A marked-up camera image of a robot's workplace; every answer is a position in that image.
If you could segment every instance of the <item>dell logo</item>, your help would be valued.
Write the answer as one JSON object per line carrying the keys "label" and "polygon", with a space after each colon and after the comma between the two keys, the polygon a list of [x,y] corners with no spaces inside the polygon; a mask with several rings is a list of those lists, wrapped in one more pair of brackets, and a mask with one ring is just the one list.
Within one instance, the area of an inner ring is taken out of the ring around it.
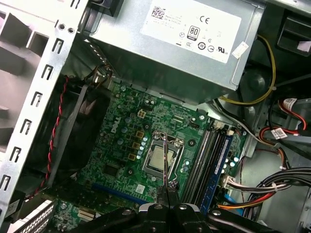
{"label": "dell logo", "polygon": [[121,117],[116,117],[115,123],[112,125],[112,129],[111,129],[112,133],[117,132],[117,128],[118,128],[120,121],[121,121]]}

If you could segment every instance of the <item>yellow wire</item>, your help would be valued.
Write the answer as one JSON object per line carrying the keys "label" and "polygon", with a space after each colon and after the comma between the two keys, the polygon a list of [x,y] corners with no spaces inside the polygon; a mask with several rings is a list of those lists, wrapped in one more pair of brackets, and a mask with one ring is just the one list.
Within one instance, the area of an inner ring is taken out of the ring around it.
{"label": "yellow wire", "polygon": [[256,202],[256,203],[252,203],[252,204],[248,204],[248,205],[238,205],[238,206],[227,206],[227,205],[218,205],[219,208],[222,209],[240,209],[240,208],[245,208],[245,207],[251,207],[251,206],[255,206],[258,204],[263,203],[265,200],[260,201],[260,202]]}
{"label": "yellow wire", "polygon": [[266,45],[268,47],[268,50],[269,50],[269,53],[270,53],[270,57],[271,57],[272,80],[271,80],[271,84],[269,86],[268,91],[263,96],[259,97],[258,99],[254,100],[254,101],[251,101],[251,102],[239,102],[239,101],[228,99],[228,98],[223,97],[223,96],[220,97],[221,100],[224,100],[224,101],[226,101],[228,103],[239,104],[239,105],[256,104],[256,103],[259,103],[259,102],[263,101],[264,99],[266,99],[270,95],[270,93],[273,91],[274,85],[276,83],[276,61],[275,61],[275,58],[274,58],[274,55],[273,55],[273,51],[271,49],[271,46],[270,46],[268,40],[266,38],[264,38],[263,36],[261,36],[261,35],[258,35],[258,37],[261,38],[266,43]]}

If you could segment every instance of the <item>ce mark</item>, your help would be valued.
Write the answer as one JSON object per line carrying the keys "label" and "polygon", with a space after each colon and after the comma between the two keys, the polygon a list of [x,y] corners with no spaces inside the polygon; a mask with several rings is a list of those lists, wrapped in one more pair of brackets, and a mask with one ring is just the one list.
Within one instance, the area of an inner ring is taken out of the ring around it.
{"label": "ce mark", "polygon": [[208,24],[208,21],[210,20],[210,18],[208,18],[208,17],[205,17],[205,16],[201,16],[200,17],[200,21],[203,23],[203,22],[205,22],[206,24]]}

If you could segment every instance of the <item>power supply label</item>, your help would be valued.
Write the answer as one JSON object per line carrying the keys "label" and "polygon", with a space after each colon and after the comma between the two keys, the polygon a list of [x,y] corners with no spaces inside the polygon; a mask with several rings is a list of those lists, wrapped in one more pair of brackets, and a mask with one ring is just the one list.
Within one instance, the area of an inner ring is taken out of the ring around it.
{"label": "power supply label", "polygon": [[194,0],[153,0],[141,33],[227,63],[241,18]]}

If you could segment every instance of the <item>white sticker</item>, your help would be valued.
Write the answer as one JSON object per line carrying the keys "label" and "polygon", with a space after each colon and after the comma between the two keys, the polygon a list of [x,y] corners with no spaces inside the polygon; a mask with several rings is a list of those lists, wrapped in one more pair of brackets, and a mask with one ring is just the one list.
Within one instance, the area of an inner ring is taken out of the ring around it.
{"label": "white sticker", "polygon": [[282,138],[287,137],[287,134],[282,130],[282,128],[271,130],[271,133],[275,139],[282,139]]}
{"label": "white sticker", "polygon": [[294,105],[294,103],[297,101],[297,99],[295,98],[289,98],[289,99],[285,99],[283,102],[283,106],[287,109],[287,110],[292,110],[292,107]]}
{"label": "white sticker", "polygon": [[220,165],[222,164],[222,160],[223,160],[223,157],[224,157],[224,155],[225,155],[225,151],[226,151],[226,149],[227,149],[228,142],[229,142],[229,140],[226,140],[226,141],[225,141],[225,144],[224,144],[224,146],[223,146],[222,153],[221,153],[221,155],[220,155],[220,157],[219,157],[218,164],[217,164],[216,169],[215,169],[215,175],[217,175],[217,173],[218,173],[218,171],[219,171],[219,168],[220,168]]}
{"label": "white sticker", "polygon": [[303,52],[309,52],[311,49],[311,41],[300,41],[297,49]]}
{"label": "white sticker", "polygon": [[227,63],[241,18],[192,0],[153,0],[141,33]]}
{"label": "white sticker", "polygon": [[237,59],[239,59],[242,56],[242,54],[245,53],[248,47],[249,46],[244,41],[242,41],[240,45],[232,52],[232,55]]}
{"label": "white sticker", "polygon": [[144,190],[145,190],[145,186],[143,186],[141,184],[137,185],[137,188],[136,188],[137,193],[143,194]]}
{"label": "white sticker", "polygon": [[19,204],[19,199],[11,203],[8,207],[8,210],[6,211],[5,217],[10,216],[11,214],[15,213],[17,207]]}

